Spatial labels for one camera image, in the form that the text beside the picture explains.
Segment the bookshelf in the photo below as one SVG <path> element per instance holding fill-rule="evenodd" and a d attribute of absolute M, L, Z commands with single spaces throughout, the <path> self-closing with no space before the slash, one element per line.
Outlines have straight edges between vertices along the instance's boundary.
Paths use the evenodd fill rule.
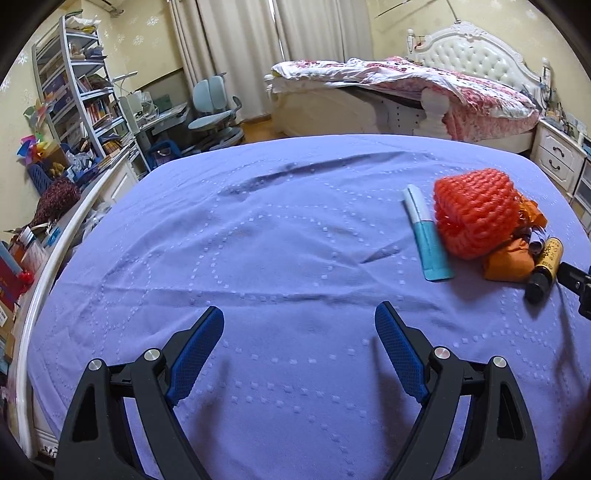
<path fill-rule="evenodd" d="M 138 174 L 150 171 L 131 132 L 102 55 L 98 32 L 66 28 L 66 18 L 33 44 L 33 70 L 40 99 L 53 93 L 57 99 L 47 115 L 54 139 L 75 148 L 87 141 L 98 158 L 105 158 L 134 144 L 131 159 Z M 72 55 L 94 48 L 89 58 Z"/>

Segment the white bed frame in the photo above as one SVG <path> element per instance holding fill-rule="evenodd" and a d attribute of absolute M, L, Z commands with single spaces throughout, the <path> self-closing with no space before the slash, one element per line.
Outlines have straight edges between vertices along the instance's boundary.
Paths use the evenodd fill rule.
<path fill-rule="evenodd" d="M 540 76 L 525 65 L 521 54 L 468 22 L 444 28 L 420 42 L 414 31 L 408 30 L 407 56 L 425 66 L 488 78 L 515 90 L 525 87 L 541 105 L 547 103 L 550 94 L 552 73 L 547 59 L 542 59 Z M 443 123 L 449 98 L 431 89 L 423 90 L 423 108 L 418 109 L 402 105 L 397 101 L 399 94 L 377 94 L 349 87 L 273 93 L 272 77 L 265 81 L 273 104 L 275 129 L 291 137 L 365 133 L 451 139 Z M 478 144 L 521 153 L 531 148 L 534 135 L 535 129 Z"/>

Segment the curtain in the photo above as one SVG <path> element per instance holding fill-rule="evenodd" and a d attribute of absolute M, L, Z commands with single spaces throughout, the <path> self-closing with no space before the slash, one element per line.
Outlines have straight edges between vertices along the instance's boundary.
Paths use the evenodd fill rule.
<path fill-rule="evenodd" d="M 270 111 L 264 77 L 282 61 L 268 0 L 171 0 L 187 80 L 226 72 L 228 96 L 244 107 L 242 119 Z"/>
<path fill-rule="evenodd" d="M 286 60 L 374 57 L 365 0 L 273 0 Z"/>
<path fill-rule="evenodd" d="M 189 90 L 201 80 L 216 74 L 209 45 L 203 31 L 203 21 L 196 2 L 172 0 L 168 3 L 174 32 L 183 59 Z"/>
<path fill-rule="evenodd" d="M 365 0 L 336 0 L 345 60 L 375 60 L 368 6 Z"/>
<path fill-rule="evenodd" d="M 286 60 L 344 61 L 335 0 L 274 0 Z"/>

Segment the white headboard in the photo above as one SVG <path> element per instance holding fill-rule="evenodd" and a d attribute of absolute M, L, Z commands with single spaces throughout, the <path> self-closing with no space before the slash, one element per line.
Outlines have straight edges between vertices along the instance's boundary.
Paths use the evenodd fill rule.
<path fill-rule="evenodd" d="M 408 30 L 407 45 L 412 61 L 495 80 L 517 91 L 525 86 L 543 107 L 547 104 L 552 77 L 550 62 L 542 59 L 543 72 L 536 74 L 525 66 L 523 55 L 469 22 L 427 35 L 420 44 L 414 31 Z"/>

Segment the wooden floor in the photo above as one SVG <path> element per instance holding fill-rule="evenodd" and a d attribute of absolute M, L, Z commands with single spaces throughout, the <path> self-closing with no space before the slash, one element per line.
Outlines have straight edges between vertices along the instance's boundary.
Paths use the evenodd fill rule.
<path fill-rule="evenodd" d="M 266 142 L 268 140 L 278 140 L 287 138 L 284 134 L 275 133 L 272 120 L 263 120 L 262 122 L 248 122 L 241 124 L 244 130 L 246 143 Z"/>

